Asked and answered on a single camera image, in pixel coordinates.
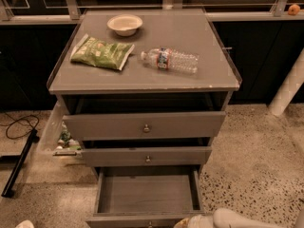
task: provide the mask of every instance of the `bowl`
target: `bowl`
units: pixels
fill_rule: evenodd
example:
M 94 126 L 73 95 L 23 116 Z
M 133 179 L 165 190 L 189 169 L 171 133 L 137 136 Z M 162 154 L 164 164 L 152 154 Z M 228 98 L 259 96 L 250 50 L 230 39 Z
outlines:
M 111 18 L 107 26 L 113 29 L 118 35 L 131 36 L 141 27 L 143 20 L 132 14 L 122 14 Z

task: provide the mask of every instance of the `floor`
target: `floor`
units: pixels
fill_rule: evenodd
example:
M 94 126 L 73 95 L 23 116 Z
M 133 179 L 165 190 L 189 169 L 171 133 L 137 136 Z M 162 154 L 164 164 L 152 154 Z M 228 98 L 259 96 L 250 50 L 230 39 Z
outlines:
M 43 136 L 50 111 L 9 112 L 14 119 L 35 115 Z M 31 117 L 31 124 L 36 118 Z M 0 114 L 0 124 L 12 119 Z M 0 126 L 0 155 L 18 154 L 27 137 L 8 139 Z M 10 137 L 29 130 L 25 122 L 9 129 Z M 246 218 L 293 228 L 304 209 L 304 104 L 290 104 L 283 115 L 272 115 L 264 104 L 228 105 L 227 117 L 213 152 L 200 175 L 207 213 L 230 208 Z M 58 158 L 35 143 L 13 187 L 12 199 L 0 198 L 0 227 L 15 227 L 30 219 L 35 228 L 82 228 L 93 214 L 97 185 L 81 158 Z M 0 166 L 3 190 L 11 166 Z

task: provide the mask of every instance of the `bottle label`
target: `bottle label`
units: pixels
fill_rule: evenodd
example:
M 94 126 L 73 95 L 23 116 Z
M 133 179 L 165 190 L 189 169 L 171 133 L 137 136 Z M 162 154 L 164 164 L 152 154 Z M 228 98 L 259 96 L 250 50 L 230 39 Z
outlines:
M 159 56 L 157 57 L 156 65 L 159 69 L 168 69 L 169 68 L 169 59 L 170 59 L 171 49 L 161 48 Z

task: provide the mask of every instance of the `plastic bottle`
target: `plastic bottle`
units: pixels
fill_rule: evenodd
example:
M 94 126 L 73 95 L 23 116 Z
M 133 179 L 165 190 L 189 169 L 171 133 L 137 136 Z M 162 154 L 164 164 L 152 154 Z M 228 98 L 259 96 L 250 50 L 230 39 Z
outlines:
M 142 52 L 144 63 L 162 70 L 195 74 L 198 72 L 198 55 L 186 54 L 172 48 L 153 48 Z

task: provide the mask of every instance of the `green chip bag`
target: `green chip bag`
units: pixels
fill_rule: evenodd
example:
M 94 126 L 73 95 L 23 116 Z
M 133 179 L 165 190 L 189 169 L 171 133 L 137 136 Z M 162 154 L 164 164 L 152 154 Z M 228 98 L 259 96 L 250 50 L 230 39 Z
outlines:
M 109 44 L 86 34 L 74 47 L 70 61 L 122 70 L 133 49 L 132 44 Z

